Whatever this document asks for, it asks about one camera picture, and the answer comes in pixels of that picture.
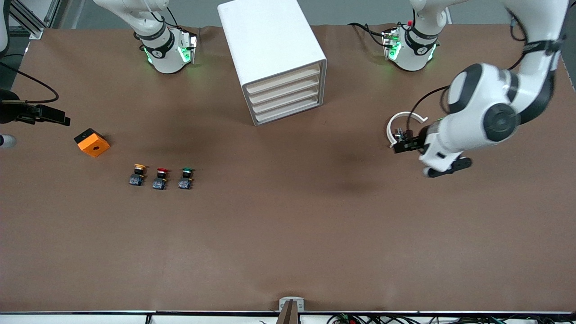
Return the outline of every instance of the brown table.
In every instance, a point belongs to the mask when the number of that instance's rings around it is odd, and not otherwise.
[[[132,31],[45,31],[21,69],[52,85],[70,127],[2,125],[0,310],[538,310],[576,306],[574,94],[472,168],[426,179],[383,127],[475,62],[506,67],[507,25],[448,26],[434,60],[401,71],[357,29],[314,27],[325,104],[255,127],[220,28],[197,65],[162,75]],[[21,97],[48,98],[22,77]],[[442,116],[438,95],[419,109]],[[112,142],[94,159],[73,138]],[[134,163],[150,167],[129,186]],[[166,191],[155,169],[172,169]],[[180,168],[192,191],[176,188]]]

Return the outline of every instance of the wire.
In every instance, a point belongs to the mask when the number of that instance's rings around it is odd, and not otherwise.
[[[414,28],[416,26],[416,10],[414,10],[414,8],[412,8],[412,25],[410,25],[408,27],[408,30]]]
[[[7,58],[7,57],[10,57],[10,56],[21,56],[21,57],[24,57],[24,54],[8,54],[8,55],[4,55],[3,58]]]
[[[358,324],[367,324],[366,321],[364,321],[361,317],[359,316],[350,316],[356,323]]]
[[[50,90],[50,91],[54,94],[54,98],[52,98],[52,99],[48,99],[48,100],[25,100],[26,103],[28,103],[28,104],[45,104],[45,103],[52,103],[52,102],[55,102],[56,100],[58,100],[58,99],[60,98],[60,95],[58,94],[58,92],[56,92],[56,90],[52,89],[49,85],[47,85],[47,84],[45,84],[44,82],[38,80],[37,78],[31,77],[31,76],[27,75],[27,74],[24,73],[24,72],[20,72],[20,71],[16,70],[15,68],[13,68],[13,67],[11,67],[11,66],[9,66],[9,65],[6,65],[6,64],[4,64],[4,63],[2,63],[2,62],[0,62],[0,65],[2,65],[3,67],[5,67],[5,68],[7,68],[7,69],[9,69],[9,70],[12,70],[12,71],[20,74],[20,75],[22,75],[22,76],[25,76],[26,78],[29,78],[29,79],[32,80],[32,81],[35,81],[35,82],[43,85],[44,87],[46,87],[46,89]]]
[[[357,27],[360,27],[360,28],[362,28],[365,32],[367,32],[367,33],[370,35],[370,37],[372,37],[372,39],[376,42],[376,44],[378,44],[378,45],[380,45],[380,46],[382,46],[382,47],[385,47],[385,48],[392,48],[392,45],[380,43],[380,42],[376,39],[376,37],[374,37],[374,36],[376,35],[376,36],[380,36],[380,37],[381,37],[382,34],[381,34],[381,33],[378,33],[378,32],[375,32],[375,31],[371,31],[370,28],[368,27],[368,24],[365,24],[364,26],[362,26],[361,24],[359,24],[359,23],[357,23],[357,22],[351,22],[351,23],[348,24],[348,26],[357,26]]]
[[[515,67],[517,67],[518,64],[520,64],[520,62],[522,62],[522,59],[523,59],[523,58],[524,58],[524,54],[520,55],[520,58],[518,58],[518,60],[516,61],[516,63],[512,64],[512,66],[510,66],[510,67],[508,68],[508,70],[512,70],[512,69],[514,69]]]
[[[382,320],[378,316],[376,317],[368,316],[368,318],[370,319],[370,321],[374,322],[374,324],[382,324]]]
[[[368,24],[361,25],[361,24],[359,24],[359,23],[357,23],[357,22],[351,22],[351,23],[348,24],[348,26],[360,27],[360,28],[362,28],[362,29],[363,29],[365,32],[367,32],[367,33],[371,33],[372,35],[375,35],[375,36],[382,36],[382,34],[380,34],[380,33],[378,33],[378,32],[371,31],[370,28],[368,28]]]
[[[170,16],[172,16],[172,20],[174,21],[174,24],[176,26],[178,26],[178,22],[176,21],[176,18],[174,18],[174,15],[172,14],[172,10],[170,10],[170,8],[166,7],[166,10],[168,10],[168,13],[170,13]]]
[[[412,110],[410,111],[410,114],[408,114],[408,119],[406,120],[406,130],[410,129],[410,119],[412,119],[412,114],[414,113],[414,111],[416,111],[416,107],[418,107],[418,105],[426,98],[428,98],[429,96],[435,94],[438,91],[442,91],[444,89],[448,89],[450,86],[449,85],[445,85],[443,87],[440,87],[438,89],[432,90],[429,93],[425,94],[422,98],[420,98],[416,104],[414,105],[414,107],[412,107]]]
[[[169,12],[170,15],[172,16],[172,19],[174,19],[174,15],[172,15],[172,12],[170,11],[170,9],[168,9],[168,12]],[[156,17],[156,15],[154,14],[154,12],[153,12],[152,10],[150,10],[150,14],[151,14],[152,17],[154,17],[154,19],[156,19],[156,21],[158,21],[158,22],[165,23],[166,25],[168,25],[168,26],[170,26],[170,27],[177,28],[177,29],[179,29],[179,30],[181,30],[181,31],[183,30],[183,28],[180,27],[180,26],[178,26],[177,24],[176,24],[176,25],[173,25],[173,24],[170,24],[169,22],[166,22],[166,19],[164,19],[164,16],[162,16],[162,15],[160,15],[160,18],[162,18],[162,20],[158,19],[158,17]]]
[[[516,18],[512,17],[512,19],[510,20],[510,36],[512,37],[513,40],[516,40],[518,42],[525,42],[526,36],[524,36],[524,38],[518,38],[514,35],[514,26],[516,26]]]
[[[518,17],[516,17],[516,15],[508,10],[508,13],[512,16],[512,20],[510,22],[510,36],[512,36],[512,38],[514,40],[518,40],[519,42],[524,42],[524,44],[526,45],[526,43],[528,42],[528,37],[526,36],[526,29],[524,28],[524,25],[522,24],[522,22],[518,19]],[[518,23],[518,27],[520,27],[520,30],[522,31],[522,35],[524,35],[523,39],[519,39],[516,36],[514,36],[513,33],[513,29],[514,29],[514,25]],[[520,55],[520,58],[518,58],[518,60],[512,64],[512,66],[510,66],[508,68],[508,70],[512,70],[513,68],[517,67],[518,64],[520,64],[520,62],[522,61],[522,59],[524,58],[524,53],[522,53],[522,55]]]
[[[389,321],[389,322],[392,322],[392,321],[398,322],[398,323],[400,323],[400,324],[406,324],[406,323],[400,321],[398,318],[396,318],[396,317],[394,317],[394,316],[391,316],[391,317],[390,317],[390,321]]]
[[[442,91],[442,93],[440,94],[440,108],[442,108],[442,111],[444,113],[446,113],[447,115],[450,115],[450,111],[448,110],[448,108],[444,104],[444,98],[446,97],[446,91],[448,91],[448,89],[450,89],[450,87],[444,89],[444,91]]]
[[[332,315],[330,318],[328,318],[328,320],[326,321],[326,324],[330,324],[330,321],[332,321],[333,319],[337,318],[338,315]]]
[[[398,318],[401,318],[403,320],[405,320],[408,323],[412,323],[412,324],[420,324],[418,321],[411,319],[410,317],[404,317],[404,316],[398,316]]]

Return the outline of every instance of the orange block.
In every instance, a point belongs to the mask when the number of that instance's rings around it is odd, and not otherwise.
[[[110,148],[110,144],[104,137],[91,128],[74,137],[74,141],[82,152],[93,157],[97,157]]]

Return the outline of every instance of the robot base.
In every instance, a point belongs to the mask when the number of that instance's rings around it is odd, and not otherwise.
[[[430,50],[424,48],[426,52],[423,55],[416,55],[413,49],[401,41],[405,33],[406,30],[402,26],[391,30],[390,33],[382,33],[382,43],[392,46],[392,48],[384,47],[384,56],[403,70],[418,71],[432,59],[436,45]]]
[[[148,56],[148,62],[158,72],[165,74],[178,72],[186,64],[194,64],[196,54],[196,35],[191,36],[190,33],[177,28],[168,27],[168,30],[174,34],[175,42],[163,58],[157,58],[154,51],[148,52],[147,49],[144,49]]]

